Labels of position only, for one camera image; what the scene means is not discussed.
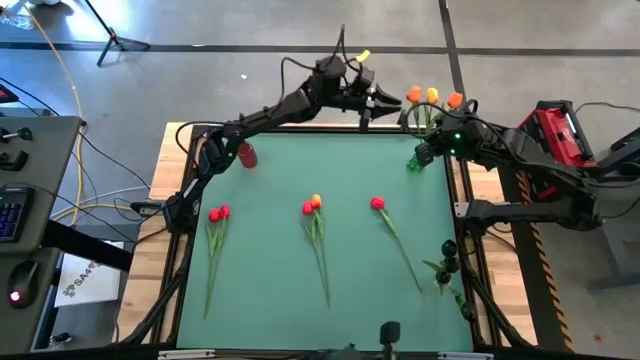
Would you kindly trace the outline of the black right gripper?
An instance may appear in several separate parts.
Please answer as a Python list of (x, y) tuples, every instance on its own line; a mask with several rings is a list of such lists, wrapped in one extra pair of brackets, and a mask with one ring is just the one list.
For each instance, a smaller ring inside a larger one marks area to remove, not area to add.
[(472, 119), (442, 116), (428, 136), (428, 144), (420, 143), (414, 149), (415, 158), (423, 167), (430, 165), (436, 156), (478, 156), (483, 140), (483, 124)]

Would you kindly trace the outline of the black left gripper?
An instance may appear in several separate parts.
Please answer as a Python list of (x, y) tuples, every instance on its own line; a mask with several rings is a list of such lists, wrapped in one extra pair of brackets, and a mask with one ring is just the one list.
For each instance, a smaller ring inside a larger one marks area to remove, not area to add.
[[(376, 104), (377, 100), (385, 104)], [(355, 110), (360, 115), (360, 131), (367, 131), (369, 123), (374, 119), (390, 115), (401, 110), (402, 101), (384, 91), (375, 83), (375, 72), (367, 67), (361, 67), (353, 82), (348, 86), (348, 97), (356, 102)]]

